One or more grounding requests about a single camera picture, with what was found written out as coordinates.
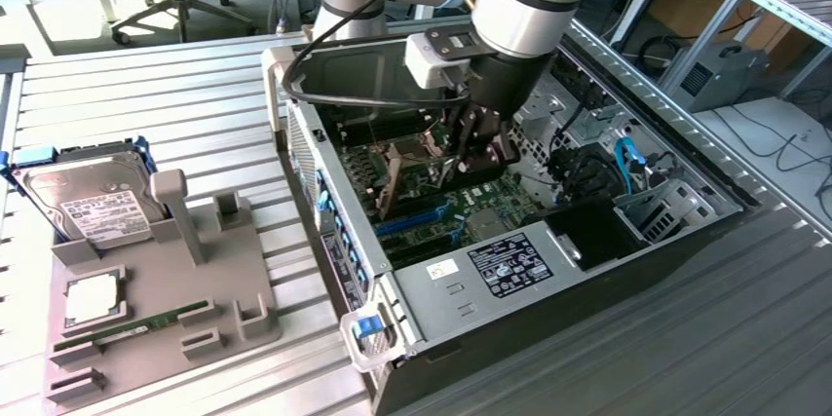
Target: blue pcie slot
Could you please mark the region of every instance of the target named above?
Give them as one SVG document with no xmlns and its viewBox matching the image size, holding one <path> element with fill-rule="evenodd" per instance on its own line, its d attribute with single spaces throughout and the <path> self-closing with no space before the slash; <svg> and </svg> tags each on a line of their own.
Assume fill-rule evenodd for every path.
<svg viewBox="0 0 832 416">
<path fill-rule="evenodd" d="M 434 208 L 432 210 L 426 211 L 422 214 L 418 214 L 404 219 L 398 219 L 396 221 L 391 221 L 390 223 L 379 225 L 376 227 L 376 236 L 387 236 L 390 234 L 395 234 L 407 229 L 411 229 L 416 226 L 422 226 L 423 224 L 439 221 L 440 219 L 443 219 L 444 212 L 447 211 L 450 206 L 451 200 L 448 200 L 439 208 Z"/>
</svg>

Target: hard drive label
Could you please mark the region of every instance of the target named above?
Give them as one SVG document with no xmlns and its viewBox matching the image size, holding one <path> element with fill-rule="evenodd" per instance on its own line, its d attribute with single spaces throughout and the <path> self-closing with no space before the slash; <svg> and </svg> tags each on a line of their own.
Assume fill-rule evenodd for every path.
<svg viewBox="0 0 832 416">
<path fill-rule="evenodd" d="M 92 243 L 110 241 L 151 229 L 131 190 L 63 202 L 62 209 Z"/>
<path fill-rule="evenodd" d="M 496 297 L 506 297 L 552 277 L 551 269 L 523 233 L 471 250 L 468 256 Z"/>
</svg>

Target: green circuit board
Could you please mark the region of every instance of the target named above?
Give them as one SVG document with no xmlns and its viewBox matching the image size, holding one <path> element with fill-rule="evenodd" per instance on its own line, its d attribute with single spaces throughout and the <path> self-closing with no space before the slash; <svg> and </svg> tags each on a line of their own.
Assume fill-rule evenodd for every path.
<svg viewBox="0 0 832 416">
<path fill-rule="evenodd" d="M 430 197 L 432 203 L 424 209 L 382 221 L 376 216 L 375 200 L 367 189 L 387 181 L 387 164 L 378 149 L 391 141 L 382 142 L 376 148 L 371 145 L 347 148 L 342 150 L 340 159 L 394 268 L 403 268 L 484 241 L 500 231 L 508 232 L 519 228 L 524 218 L 542 208 L 520 186 L 516 176 L 507 172 L 491 182 Z M 423 191 L 431 190 L 426 181 L 416 176 L 406 176 L 400 182 L 400 192 L 406 197 L 419 198 Z M 442 215 L 432 214 L 438 209 L 442 210 Z M 390 234 L 380 234 L 379 230 L 387 224 L 407 224 L 414 216 L 426 214 L 436 219 Z M 472 226 L 472 221 L 479 219 L 490 223 L 487 229 Z"/>
</svg>

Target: white sticker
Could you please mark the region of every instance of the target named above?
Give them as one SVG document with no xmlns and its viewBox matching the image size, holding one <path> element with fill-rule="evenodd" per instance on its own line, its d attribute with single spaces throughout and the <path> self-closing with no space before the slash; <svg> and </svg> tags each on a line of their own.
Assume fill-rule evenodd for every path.
<svg viewBox="0 0 832 416">
<path fill-rule="evenodd" d="M 431 280 L 438 280 L 456 272 L 459 272 L 459 268 L 456 267 L 456 262 L 452 258 L 448 258 L 434 265 L 428 265 L 428 275 L 431 275 Z"/>
<path fill-rule="evenodd" d="M 92 243 L 123 238 L 151 229 L 131 190 L 64 202 L 62 208 Z"/>
</svg>

